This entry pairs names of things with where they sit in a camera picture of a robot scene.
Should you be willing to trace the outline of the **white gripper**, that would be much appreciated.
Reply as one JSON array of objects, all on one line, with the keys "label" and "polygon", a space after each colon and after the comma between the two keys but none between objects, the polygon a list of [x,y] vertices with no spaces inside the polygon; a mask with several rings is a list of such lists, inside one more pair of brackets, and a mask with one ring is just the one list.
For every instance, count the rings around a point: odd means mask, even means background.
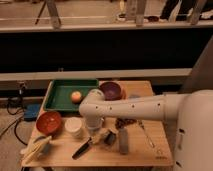
[{"label": "white gripper", "polygon": [[[95,135],[103,127],[104,119],[101,117],[86,117],[85,124],[90,135]],[[110,132],[104,139],[106,145],[113,145],[116,141],[116,134]]]}]

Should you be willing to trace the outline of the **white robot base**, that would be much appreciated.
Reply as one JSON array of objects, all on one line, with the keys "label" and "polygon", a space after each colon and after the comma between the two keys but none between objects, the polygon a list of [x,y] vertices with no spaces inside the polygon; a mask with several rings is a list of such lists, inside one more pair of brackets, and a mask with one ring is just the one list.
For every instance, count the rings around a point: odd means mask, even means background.
[{"label": "white robot base", "polygon": [[188,95],[180,107],[173,171],[213,171],[213,90]]}]

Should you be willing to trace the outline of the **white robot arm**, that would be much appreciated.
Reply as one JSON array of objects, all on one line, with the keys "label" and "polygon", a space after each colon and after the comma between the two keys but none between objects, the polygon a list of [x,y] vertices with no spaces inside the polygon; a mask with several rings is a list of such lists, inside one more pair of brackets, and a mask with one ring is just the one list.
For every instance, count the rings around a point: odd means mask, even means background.
[{"label": "white robot arm", "polygon": [[103,92],[92,89],[79,105],[87,129],[95,132],[102,126],[103,117],[137,120],[175,120],[187,94],[165,94],[106,101]]}]

